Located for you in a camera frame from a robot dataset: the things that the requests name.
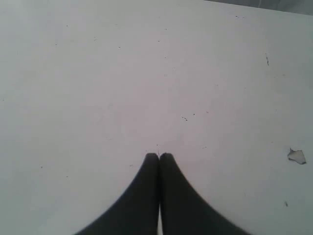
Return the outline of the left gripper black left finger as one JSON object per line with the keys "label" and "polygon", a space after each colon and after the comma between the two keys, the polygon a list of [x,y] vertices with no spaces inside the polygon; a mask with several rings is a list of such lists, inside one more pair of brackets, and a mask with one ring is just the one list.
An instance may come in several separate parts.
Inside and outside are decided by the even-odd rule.
{"label": "left gripper black left finger", "polygon": [[148,153],[127,189],[78,235],[156,235],[159,216],[159,157]]}

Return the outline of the left gripper silver right finger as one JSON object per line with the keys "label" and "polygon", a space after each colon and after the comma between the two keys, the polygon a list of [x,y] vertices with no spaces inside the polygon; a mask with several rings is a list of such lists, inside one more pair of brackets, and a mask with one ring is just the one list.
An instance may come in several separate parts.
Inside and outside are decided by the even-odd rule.
{"label": "left gripper silver right finger", "polygon": [[159,159],[160,212],[165,235],[246,235],[206,203],[189,184],[174,156]]}

